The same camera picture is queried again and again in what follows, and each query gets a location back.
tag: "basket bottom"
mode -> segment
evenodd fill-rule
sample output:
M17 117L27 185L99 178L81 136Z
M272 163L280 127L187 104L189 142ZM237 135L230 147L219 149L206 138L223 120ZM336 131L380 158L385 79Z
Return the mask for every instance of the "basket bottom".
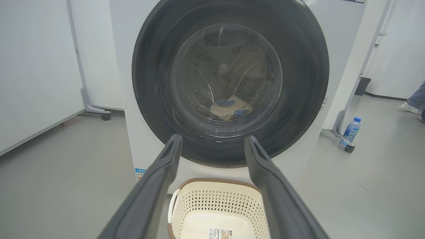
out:
M247 222L246 218L239 215L194 212L186 216L180 239L215 239L215 237L209 237L210 228L231 230L232 235L228 235L226 239L261 238L258 229L256 233L251 222Z

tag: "bottle label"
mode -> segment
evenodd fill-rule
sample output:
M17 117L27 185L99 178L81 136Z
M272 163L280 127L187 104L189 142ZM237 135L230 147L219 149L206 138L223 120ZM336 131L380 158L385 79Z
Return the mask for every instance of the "bottle label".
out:
M358 128L356 128L355 130L349 130L349 129L346 129L346 131L344 132L344 137L345 137L348 141L353 142L353 140L354 140L354 136L356 136L357 131L359 131L359 129L358 129Z

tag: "caster wheel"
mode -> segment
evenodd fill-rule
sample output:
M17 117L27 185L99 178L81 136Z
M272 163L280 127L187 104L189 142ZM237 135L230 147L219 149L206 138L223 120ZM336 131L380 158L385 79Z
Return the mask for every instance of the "caster wheel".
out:
M100 117L102 118L102 120L110 120L111 119L111 115L110 114L103 114Z
M346 148L345 148L345 151L351 153L351 152L354 151L354 148L356 148L356 146L351 147L351 146L347 145Z

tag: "door glass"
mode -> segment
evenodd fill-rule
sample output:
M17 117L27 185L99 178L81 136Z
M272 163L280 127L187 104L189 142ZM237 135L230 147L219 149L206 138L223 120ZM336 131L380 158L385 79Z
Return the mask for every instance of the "door glass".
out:
M178 110L191 125L214 136L242 134L264 121L282 88L271 44L234 23L212 25L189 37L171 72Z

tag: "cream plastic basket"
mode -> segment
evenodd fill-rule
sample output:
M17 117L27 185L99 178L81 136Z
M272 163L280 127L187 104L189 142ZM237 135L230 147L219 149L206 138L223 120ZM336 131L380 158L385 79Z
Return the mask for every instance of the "cream plastic basket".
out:
M168 233L171 239L270 238L260 191L224 179L184 182L171 198Z

